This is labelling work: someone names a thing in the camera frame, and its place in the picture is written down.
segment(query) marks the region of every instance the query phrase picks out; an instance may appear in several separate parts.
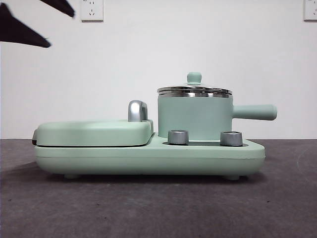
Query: small pot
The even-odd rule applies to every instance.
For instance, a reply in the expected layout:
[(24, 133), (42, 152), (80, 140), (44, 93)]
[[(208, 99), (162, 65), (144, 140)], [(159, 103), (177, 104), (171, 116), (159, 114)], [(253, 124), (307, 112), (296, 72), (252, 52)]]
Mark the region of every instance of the small pot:
[(202, 75), (190, 72), (187, 84), (158, 89), (158, 135), (187, 130), (190, 140), (219, 140), (232, 130), (232, 119), (274, 120), (274, 105), (234, 106), (232, 92), (201, 84)]

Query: gray carpet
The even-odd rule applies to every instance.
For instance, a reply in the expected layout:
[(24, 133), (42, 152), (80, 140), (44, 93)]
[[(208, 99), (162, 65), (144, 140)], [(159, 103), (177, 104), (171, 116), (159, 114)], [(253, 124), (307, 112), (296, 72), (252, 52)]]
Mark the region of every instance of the gray carpet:
[(34, 162), (30, 140), (1, 140), (2, 238), (317, 237), (317, 140), (255, 140), (261, 172), (83, 176)]

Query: wall socket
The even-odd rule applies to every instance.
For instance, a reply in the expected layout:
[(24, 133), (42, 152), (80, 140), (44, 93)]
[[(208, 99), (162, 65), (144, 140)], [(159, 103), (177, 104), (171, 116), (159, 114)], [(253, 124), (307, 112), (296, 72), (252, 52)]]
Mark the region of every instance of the wall socket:
[(317, 0), (304, 0), (304, 21), (317, 21)]
[(104, 21), (104, 0), (81, 0), (81, 20)]

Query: mint green appliance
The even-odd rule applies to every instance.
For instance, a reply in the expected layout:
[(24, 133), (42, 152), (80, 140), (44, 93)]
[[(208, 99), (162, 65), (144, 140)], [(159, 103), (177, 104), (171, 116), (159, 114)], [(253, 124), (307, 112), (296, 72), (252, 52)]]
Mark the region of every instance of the mint green appliance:
[(264, 147), (231, 131), (232, 118), (276, 118), (276, 107), (232, 106), (232, 92), (188, 84), (158, 90), (158, 133), (146, 103), (131, 101), (128, 118), (49, 122), (34, 132), (37, 164), (68, 179), (80, 175), (219, 175), (236, 180), (259, 171)]

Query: white wall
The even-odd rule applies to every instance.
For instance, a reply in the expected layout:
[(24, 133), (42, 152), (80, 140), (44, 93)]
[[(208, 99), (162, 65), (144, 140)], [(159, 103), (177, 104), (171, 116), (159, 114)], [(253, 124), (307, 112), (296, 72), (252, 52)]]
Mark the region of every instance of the white wall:
[(1, 137), (41, 123), (124, 119), (159, 87), (186, 81), (230, 89), (235, 104), (278, 107), (275, 121), (235, 119), (245, 138), (317, 138), (317, 23), (302, 0), (107, 0), (104, 23), (81, 23), (38, 0), (4, 0), (48, 37), (48, 49), (1, 43)]

